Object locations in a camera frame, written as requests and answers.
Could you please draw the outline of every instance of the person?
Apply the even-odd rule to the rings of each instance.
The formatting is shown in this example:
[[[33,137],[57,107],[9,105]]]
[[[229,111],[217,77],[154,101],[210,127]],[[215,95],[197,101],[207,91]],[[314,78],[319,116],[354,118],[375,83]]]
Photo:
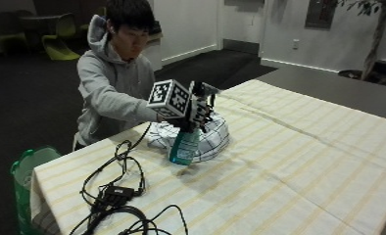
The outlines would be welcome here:
[[[146,0],[107,0],[105,18],[92,18],[90,50],[77,63],[84,108],[74,150],[143,121],[162,121],[146,107],[155,79],[141,54],[154,21]]]

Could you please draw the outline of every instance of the white tablecloth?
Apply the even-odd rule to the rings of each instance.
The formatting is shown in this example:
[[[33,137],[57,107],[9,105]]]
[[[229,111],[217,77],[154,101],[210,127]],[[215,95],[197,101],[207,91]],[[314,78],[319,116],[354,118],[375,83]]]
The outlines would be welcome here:
[[[189,234],[386,234],[384,118],[258,80],[225,91],[215,110],[229,126],[230,144],[213,160],[185,168],[141,142],[130,156],[142,165],[147,191],[130,206],[151,218],[177,204]],[[84,180],[111,158],[114,146],[125,139],[135,142],[146,126],[34,169],[32,216],[45,231],[57,224],[68,234],[88,216]],[[113,163],[89,185],[90,192],[97,194],[98,185],[118,173]],[[118,186],[137,188],[137,173],[130,167]],[[126,216],[115,214],[97,234],[127,228]],[[183,234],[174,210],[157,225]]]

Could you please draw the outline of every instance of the fiducial marker cube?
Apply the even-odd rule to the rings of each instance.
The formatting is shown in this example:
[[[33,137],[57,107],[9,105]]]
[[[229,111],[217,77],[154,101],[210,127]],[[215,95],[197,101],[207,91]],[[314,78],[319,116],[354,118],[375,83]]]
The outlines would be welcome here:
[[[165,118],[182,118],[190,95],[189,90],[175,80],[158,81],[154,83],[147,107]]]

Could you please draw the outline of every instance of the green plastic bag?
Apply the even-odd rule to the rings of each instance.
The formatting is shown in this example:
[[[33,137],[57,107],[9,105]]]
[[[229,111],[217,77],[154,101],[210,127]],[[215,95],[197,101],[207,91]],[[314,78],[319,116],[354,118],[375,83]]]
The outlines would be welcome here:
[[[57,159],[60,156],[54,148],[44,146],[36,150],[24,151],[21,158],[12,164],[10,173],[14,179],[16,207],[21,235],[40,234],[32,227],[30,186],[33,168]]]

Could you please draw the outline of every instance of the black cable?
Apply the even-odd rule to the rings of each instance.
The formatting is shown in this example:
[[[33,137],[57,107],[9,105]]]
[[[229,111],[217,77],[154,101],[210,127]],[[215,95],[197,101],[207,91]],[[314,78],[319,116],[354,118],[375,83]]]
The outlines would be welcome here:
[[[86,229],[86,232],[84,233],[84,235],[90,235],[94,233],[94,230],[98,226],[98,224],[102,222],[102,220],[111,214],[117,213],[117,212],[126,212],[126,213],[130,213],[133,214],[137,218],[138,218],[138,221],[135,221],[131,226],[125,229],[122,232],[118,233],[118,235],[129,235],[129,234],[133,234],[133,233],[138,233],[138,232],[142,232],[143,235],[147,235],[147,232],[149,231],[155,231],[155,234],[158,235],[158,232],[162,232],[165,234],[169,234],[169,232],[166,232],[165,230],[162,229],[158,229],[157,228],[157,225],[154,223],[154,219],[157,219],[161,214],[169,209],[169,208],[177,208],[178,209],[178,213],[179,213],[179,217],[181,217],[181,220],[182,220],[182,224],[183,224],[183,230],[185,230],[185,234],[187,235],[187,227],[186,227],[186,222],[185,222],[185,219],[183,219],[183,215],[182,215],[182,211],[181,211],[181,208],[177,206],[177,205],[169,205],[154,217],[153,219],[146,219],[143,213],[134,207],[131,206],[125,206],[126,202],[130,201],[131,197],[138,197],[143,194],[145,192],[145,176],[143,176],[143,172],[142,172],[142,168],[141,168],[141,165],[138,163],[138,161],[129,157],[129,153],[130,151],[137,147],[137,145],[141,143],[146,133],[147,133],[147,130],[150,128],[151,124],[149,125],[149,127],[146,128],[141,138],[138,139],[138,141],[135,142],[134,145],[131,145],[131,142],[129,140],[125,140],[122,141],[117,146],[115,146],[115,150],[114,150],[114,156],[111,159],[109,159],[101,166],[99,168],[89,175],[89,177],[86,178],[85,182],[84,182],[84,186],[82,186],[82,190],[80,191],[81,195],[82,195],[82,198],[85,200],[85,202],[88,203],[88,205],[90,205],[92,209],[90,209],[90,214],[82,219],[82,221],[76,225],[76,227],[73,228],[70,234],[73,234],[77,230],[77,228],[84,224],[84,222],[88,220],[88,229]],[[121,154],[117,154],[121,146],[126,144],[126,151],[123,151]],[[127,160],[131,160],[138,169],[139,169],[139,176],[141,176],[141,180],[139,180],[139,184],[138,184],[138,191],[135,191],[134,189],[129,189],[129,188],[121,188],[121,187],[115,187],[113,186],[113,183],[115,183],[121,178],[122,176],[125,175],[126,173],[126,161]],[[98,188],[98,194],[97,196],[94,197],[88,191],[86,191],[86,185],[88,183],[90,182],[90,180],[93,179],[93,177],[103,170],[103,168],[110,165],[114,161],[119,161],[122,162],[122,172],[121,172],[121,175],[117,176],[109,183],[103,184],[103,185],[99,185],[97,188]],[[122,191],[122,192],[126,192],[126,194],[123,193],[123,197],[122,198],[118,198],[119,200],[117,201],[117,203],[119,203],[121,205],[115,205],[115,202],[114,202],[114,199],[115,197],[113,196],[113,201],[110,202],[107,200],[107,191],[109,189],[114,189],[117,188],[118,191]]]
[[[155,219],[162,215],[162,213],[163,213],[167,209],[170,209],[170,208],[177,208],[177,210],[178,210],[179,217],[181,217],[181,220],[182,220],[182,225],[183,225],[183,232],[185,232],[185,234],[187,235],[187,234],[189,234],[189,231],[187,231],[187,225],[186,225],[185,218],[183,218],[183,215],[182,215],[182,211],[181,211],[181,208],[179,208],[178,205],[169,205],[169,206],[166,206],[166,208],[163,208],[163,209],[161,210],[161,212],[159,212],[159,213],[158,213],[158,214],[157,214],[151,219],[149,219],[149,223],[151,223],[151,224],[154,225],[154,228],[150,228],[149,230],[155,230],[155,231],[163,232],[163,233],[166,233],[166,234],[170,234],[170,233],[167,233],[166,231],[163,231],[163,230],[161,230],[161,229],[157,229],[155,224],[154,224],[154,220],[155,220]],[[143,231],[143,230],[141,229],[141,228],[143,227],[142,225],[138,226],[134,230],[131,230],[133,227],[134,227],[139,222],[143,222],[143,221],[141,221],[141,220],[135,221],[135,222],[130,225],[130,227],[129,227],[127,229],[125,229],[125,231],[123,231],[122,233],[119,233],[119,235],[126,235],[126,234],[131,234],[131,233],[135,233],[135,232]]]

